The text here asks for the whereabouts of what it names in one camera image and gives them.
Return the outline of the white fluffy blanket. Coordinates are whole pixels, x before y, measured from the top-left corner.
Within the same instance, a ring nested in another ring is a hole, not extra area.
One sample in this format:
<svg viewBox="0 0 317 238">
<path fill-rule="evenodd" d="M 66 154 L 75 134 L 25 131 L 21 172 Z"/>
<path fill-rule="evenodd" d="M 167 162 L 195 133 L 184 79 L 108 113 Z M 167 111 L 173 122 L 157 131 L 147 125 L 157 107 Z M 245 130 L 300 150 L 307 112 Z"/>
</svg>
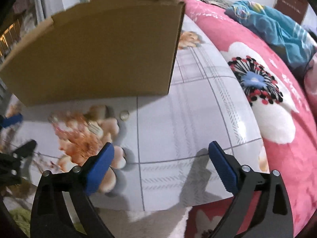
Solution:
<svg viewBox="0 0 317 238">
<path fill-rule="evenodd" d="M 101 209 L 100 218 L 114 237 L 184 237 L 191 207 L 136 212 Z"/>
</svg>

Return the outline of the pink floral blanket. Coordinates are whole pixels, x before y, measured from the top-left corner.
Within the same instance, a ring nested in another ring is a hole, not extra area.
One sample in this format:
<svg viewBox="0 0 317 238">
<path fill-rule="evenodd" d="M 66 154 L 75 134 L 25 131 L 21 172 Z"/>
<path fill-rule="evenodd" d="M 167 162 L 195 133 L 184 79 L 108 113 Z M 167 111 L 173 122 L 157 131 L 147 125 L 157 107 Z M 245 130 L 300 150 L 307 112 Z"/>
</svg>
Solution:
<svg viewBox="0 0 317 238">
<path fill-rule="evenodd" d="M 306 96 L 262 38 L 218 6 L 183 1 L 186 15 L 228 62 L 251 105 L 266 150 L 260 168 L 282 173 L 299 234 L 316 210 L 316 123 Z"/>
</svg>

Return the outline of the floral patterned board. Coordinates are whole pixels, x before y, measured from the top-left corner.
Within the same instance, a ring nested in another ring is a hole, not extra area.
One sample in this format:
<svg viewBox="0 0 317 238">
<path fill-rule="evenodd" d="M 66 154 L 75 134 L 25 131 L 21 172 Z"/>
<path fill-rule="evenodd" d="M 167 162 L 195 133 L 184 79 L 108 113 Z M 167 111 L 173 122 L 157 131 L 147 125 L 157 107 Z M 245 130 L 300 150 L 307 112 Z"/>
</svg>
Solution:
<svg viewBox="0 0 317 238">
<path fill-rule="evenodd" d="M 159 211 L 230 197 L 208 145 L 217 141 L 240 164 L 260 168 L 266 152 L 255 116 L 225 59 L 202 30 L 184 18 L 169 93 L 25 107 L 12 97 L 7 115 L 24 120 L 1 131 L 1 151 L 29 140 L 37 147 L 23 177 L 38 185 L 45 170 L 69 171 L 111 142 L 115 158 L 100 190 L 99 208 Z"/>
</svg>

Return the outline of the brown cardboard box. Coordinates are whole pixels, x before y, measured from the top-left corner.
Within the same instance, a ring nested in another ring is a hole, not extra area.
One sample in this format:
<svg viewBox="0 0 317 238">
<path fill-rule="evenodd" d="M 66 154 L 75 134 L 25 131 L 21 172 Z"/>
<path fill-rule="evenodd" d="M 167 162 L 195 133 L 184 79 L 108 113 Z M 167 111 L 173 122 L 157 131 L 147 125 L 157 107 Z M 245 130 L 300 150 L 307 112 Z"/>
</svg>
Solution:
<svg viewBox="0 0 317 238">
<path fill-rule="evenodd" d="M 26 34 L 1 79 L 26 106 L 167 95 L 184 12 L 180 0 L 79 3 Z"/>
</svg>

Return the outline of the light pink quilt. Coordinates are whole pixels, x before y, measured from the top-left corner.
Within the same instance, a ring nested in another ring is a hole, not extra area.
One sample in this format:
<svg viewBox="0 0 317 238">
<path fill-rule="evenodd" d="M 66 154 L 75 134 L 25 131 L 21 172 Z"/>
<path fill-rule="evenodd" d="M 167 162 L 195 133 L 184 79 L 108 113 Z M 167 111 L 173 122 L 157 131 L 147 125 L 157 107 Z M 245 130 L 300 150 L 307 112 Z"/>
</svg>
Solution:
<svg viewBox="0 0 317 238">
<path fill-rule="evenodd" d="M 310 108 L 316 114 L 317 105 L 317 56 L 313 55 L 304 78 L 304 87 Z"/>
</svg>

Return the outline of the blue patterned quilt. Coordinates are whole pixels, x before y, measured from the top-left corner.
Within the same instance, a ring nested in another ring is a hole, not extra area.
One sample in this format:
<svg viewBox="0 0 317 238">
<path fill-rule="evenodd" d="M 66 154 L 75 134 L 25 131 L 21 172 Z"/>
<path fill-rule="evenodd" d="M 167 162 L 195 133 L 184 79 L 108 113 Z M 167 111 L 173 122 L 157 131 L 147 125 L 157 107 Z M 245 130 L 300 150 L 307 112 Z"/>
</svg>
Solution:
<svg viewBox="0 0 317 238">
<path fill-rule="evenodd" d="M 237 1 L 225 14 L 252 31 L 302 79 L 316 53 L 316 41 L 300 24 L 280 11 L 252 1 Z"/>
</svg>

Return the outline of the brown wooden door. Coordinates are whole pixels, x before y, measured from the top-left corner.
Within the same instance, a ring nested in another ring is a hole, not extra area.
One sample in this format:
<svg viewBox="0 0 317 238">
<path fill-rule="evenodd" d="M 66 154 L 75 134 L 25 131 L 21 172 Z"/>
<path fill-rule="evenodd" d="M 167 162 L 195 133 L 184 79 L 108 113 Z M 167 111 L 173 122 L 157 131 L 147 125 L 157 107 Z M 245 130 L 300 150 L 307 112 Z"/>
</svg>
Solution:
<svg viewBox="0 0 317 238">
<path fill-rule="evenodd" d="M 306 16 L 307 0 L 276 0 L 274 8 L 301 25 Z"/>
</svg>

